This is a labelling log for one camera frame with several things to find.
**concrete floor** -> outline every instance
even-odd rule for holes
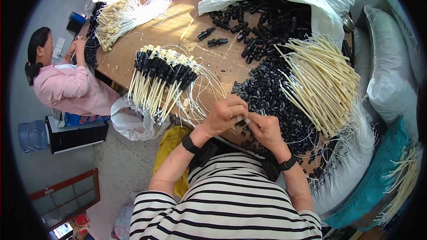
[[[87,215],[88,232],[95,240],[111,237],[120,205],[131,201],[131,192],[147,189],[161,139],[130,141],[110,123],[106,141],[94,145],[93,167],[99,170],[101,200]]]

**wooden table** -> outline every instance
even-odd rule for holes
[[[231,92],[234,82],[242,83],[249,78],[249,71],[258,66],[259,62],[253,61],[252,64],[246,64],[246,60],[241,57],[244,47],[246,46],[243,41],[237,42],[236,37],[238,34],[232,34],[217,28],[207,39],[200,41],[197,36],[205,31],[207,28],[213,26],[211,18],[204,14],[199,16],[198,3],[201,0],[177,0],[173,2],[169,9],[175,7],[170,13],[176,14],[173,17],[165,19],[160,25],[152,28],[148,25],[142,25],[129,32],[128,37],[119,38],[112,46],[112,51],[107,53],[103,52],[100,47],[97,51],[98,68],[97,70],[112,79],[114,82],[120,84],[124,88],[128,88],[131,82],[132,73],[134,69],[135,52],[144,45],[178,45],[183,48],[189,55],[194,57],[202,57],[203,65],[207,66],[210,71],[216,75],[221,82],[225,91]],[[245,21],[249,23],[249,27],[254,27],[258,23],[259,13],[253,15],[245,13]],[[230,25],[237,25],[237,21],[231,20]],[[88,24],[84,26],[80,35],[86,35]],[[207,47],[207,40],[212,38],[228,38],[228,44],[216,46],[212,48]],[[166,47],[166,49],[174,49],[173,46]],[[196,81],[195,91],[199,89],[200,81]],[[202,82],[202,87],[207,86],[207,82]],[[207,88],[200,94],[200,100],[210,109],[214,104],[215,97],[220,99],[221,96],[213,89]],[[180,115],[182,111],[178,107],[174,107],[171,114]],[[237,146],[248,137],[240,134],[241,127],[236,128],[235,134],[228,130],[221,136]],[[307,174],[312,172],[316,167],[316,163],[304,162]]]

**black and white striped shirt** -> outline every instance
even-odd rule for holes
[[[213,157],[188,181],[179,203],[159,191],[137,195],[130,240],[322,238],[319,217],[296,211],[261,163],[243,153]]]

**electrical outlet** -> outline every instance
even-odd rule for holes
[[[65,39],[64,38],[59,38],[58,42],[56,43],[56,48],[62,49],[64,47],[65,44]]]
[[[59,59],[59,55],[61,55],[61,52],[62,52],[62,49],[55,48],[55,50],[53,51],[53,54],[52,54],[52,58]]]

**pink shirt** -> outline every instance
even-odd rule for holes
[[[89,75],[85,67],[40,69],[34,78],[34,92],[46,106],[81,116],[110,115],[120,95],[104,82]]]

